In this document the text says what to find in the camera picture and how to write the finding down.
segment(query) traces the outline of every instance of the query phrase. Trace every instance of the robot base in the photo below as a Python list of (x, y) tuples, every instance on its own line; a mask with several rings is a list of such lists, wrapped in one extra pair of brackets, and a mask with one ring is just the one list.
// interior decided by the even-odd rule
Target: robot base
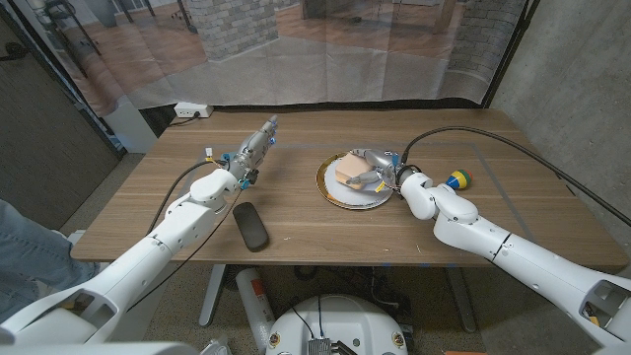
[(335, 353), (349, 355), (407, 354), (401, 328), (370, 302), (348, 295), (324, 295), (319, 297), (320, 312), (318, 297), (294, 308), (309, 327), (293, 310), (287, 311), (272, 326), (267, 355), (324, 355), (334, 353), (335, 348)]

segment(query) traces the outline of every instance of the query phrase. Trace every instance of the jeans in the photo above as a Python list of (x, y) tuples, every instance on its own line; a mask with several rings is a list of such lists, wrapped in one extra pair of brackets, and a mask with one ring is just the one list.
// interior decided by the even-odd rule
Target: jeans
[(0, 323), (37, 300), (35, 280), (65, 290), (93, 278), (99, 264), (70, 256), (72, 243), (0, 199)]

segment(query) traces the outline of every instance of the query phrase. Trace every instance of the electrical outlet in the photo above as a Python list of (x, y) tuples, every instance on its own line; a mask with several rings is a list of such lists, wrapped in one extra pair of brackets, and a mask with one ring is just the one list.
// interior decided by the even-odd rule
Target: electrical outlet
[(180, 118), (190, 118), (199, 112), (199, 117), (210, 117), (213, 107), (209, 105), (200, 105), (192, 103), (177, 103), (175, 105), (175, 114)]

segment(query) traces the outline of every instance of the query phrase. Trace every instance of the black remote control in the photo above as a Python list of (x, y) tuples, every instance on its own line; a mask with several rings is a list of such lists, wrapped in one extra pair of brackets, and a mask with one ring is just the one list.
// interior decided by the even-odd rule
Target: black remote control
[(233, 215), (249, 251), (256, 252), (264, 249), (269, 243), (269, 236), (254, 205), (244, 202), (233, 209)]

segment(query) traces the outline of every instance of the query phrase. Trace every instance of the white plate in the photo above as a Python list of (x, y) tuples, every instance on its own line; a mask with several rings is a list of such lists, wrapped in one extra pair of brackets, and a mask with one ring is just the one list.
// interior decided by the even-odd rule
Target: white plate
[(335, 179), (335, 167), (345, 155), (346, 153), (340, 153), (330, 157), (317, 170), (317, 188), (322, 196), (331, 203), (348, 209), (370, 209), (386, 202), (392, 195), (392, 189), (384, 187), (375, 192), (381, 181), (354, 189)]

